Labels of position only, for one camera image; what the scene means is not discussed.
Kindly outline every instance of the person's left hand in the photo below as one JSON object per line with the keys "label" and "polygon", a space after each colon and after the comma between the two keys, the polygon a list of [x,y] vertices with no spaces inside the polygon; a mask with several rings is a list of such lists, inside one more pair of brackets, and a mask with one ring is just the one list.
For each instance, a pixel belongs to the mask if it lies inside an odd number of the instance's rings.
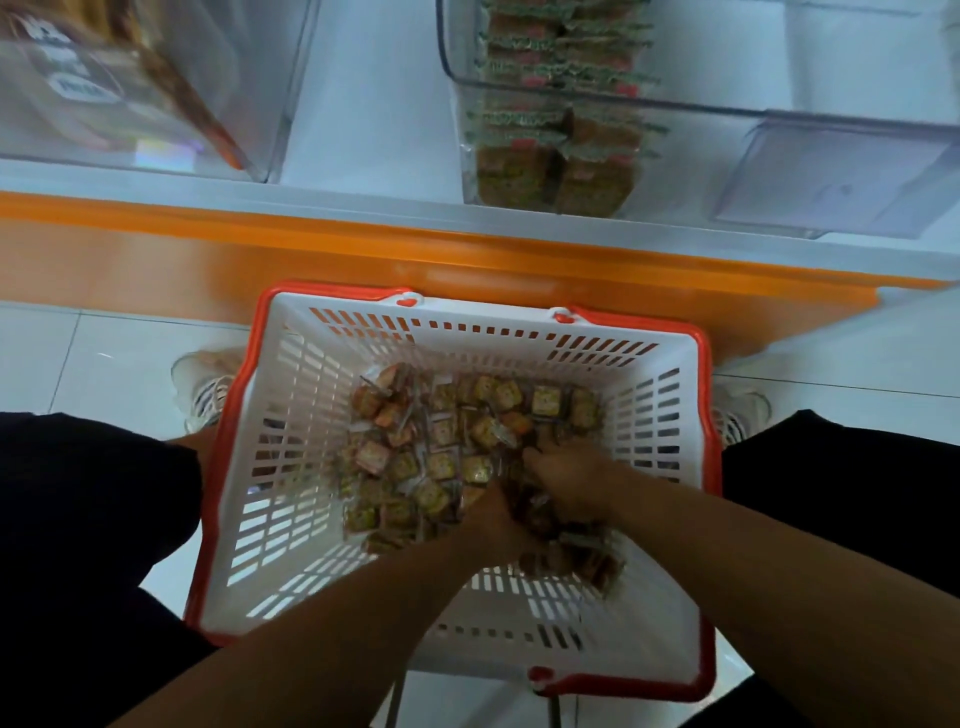
{"label": "person's left hand", "polygon": [[499,567],[516,562],[521,554],[540,553],[545,546],[514,521],[507,499],[498,483],[491,483],[464,515],[453,538],[466,548],[482,567]]}

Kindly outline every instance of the person's left arm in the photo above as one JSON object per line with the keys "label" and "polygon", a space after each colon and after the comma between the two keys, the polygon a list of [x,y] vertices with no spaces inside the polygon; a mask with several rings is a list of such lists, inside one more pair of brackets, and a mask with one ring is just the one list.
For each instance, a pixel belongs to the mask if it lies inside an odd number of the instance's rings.
{"label": "person's left arm", "polygon": [[369,726],[423,634],[484,567],[536,547],[497,487],[437,541],[381,556],[189,669],[114,728]]}

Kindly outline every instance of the black pants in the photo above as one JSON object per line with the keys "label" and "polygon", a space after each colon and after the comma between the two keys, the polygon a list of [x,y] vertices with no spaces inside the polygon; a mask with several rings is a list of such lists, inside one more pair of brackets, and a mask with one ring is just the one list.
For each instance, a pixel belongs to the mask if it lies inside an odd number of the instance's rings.
{"label": "black pants", "polygon": [[[957,595],[960,448],[812,412],[724,453],[725,496]],[[0,414],[7,676],[32,722],[103,726],[214,651],[138,585],[197,528],[193,450],[63,415]],[[805,725],[753,677],[686,725]]]}
{"label": "black pants", "polygon": [[214,651],[139,588],[200,522],[193,450],[0,414],[0,494],[0,703],[14,723],[107,725]]}
{"label": "black pants", "polygon": [[[723,455],[724,497],[857,551],[954,596],[960,572],[951,491],[960,448],[889,432],[843,427],[809,410]],[[684,728],[810,725],[759,677]]]}

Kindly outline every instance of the transparent container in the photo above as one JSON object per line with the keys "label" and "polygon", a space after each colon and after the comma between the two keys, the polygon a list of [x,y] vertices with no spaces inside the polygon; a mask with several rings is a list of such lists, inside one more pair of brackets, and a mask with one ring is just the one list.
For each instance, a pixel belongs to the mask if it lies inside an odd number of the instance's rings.
{"label": "transparent container", "polygon": [[[960,200],[958,0],[437,0],[437,15],[468,203],[917,238]],[[604,36],[599,77],[568,51],[586,34]],[[591,167],[583,108],[639,134],[588,144]]]}
{"label": "transparent container", "polygon": [[0,0],[0,157],[265,182],[318,7]]}

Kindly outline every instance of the shopping basket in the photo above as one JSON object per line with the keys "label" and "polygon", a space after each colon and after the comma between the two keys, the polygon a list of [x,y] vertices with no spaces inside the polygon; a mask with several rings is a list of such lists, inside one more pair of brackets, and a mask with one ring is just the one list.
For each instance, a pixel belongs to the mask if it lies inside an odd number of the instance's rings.
{"label": "shopping basket", "polygon": [[[709,345],[694,326],[286,282],[261,297],[227,397],[188,623],[228,642],[371,558],[345,542],[342,504],[321,481],[346,443],[358,377],[397,361],[588,386],[603,394],[613,457],[719,494]],[[410,668],[527,679],[545,695],[703,698],[712,627],[646,553],[626,539],[618,548],[626,568],[606,599],[573,576],[478,573]]]}

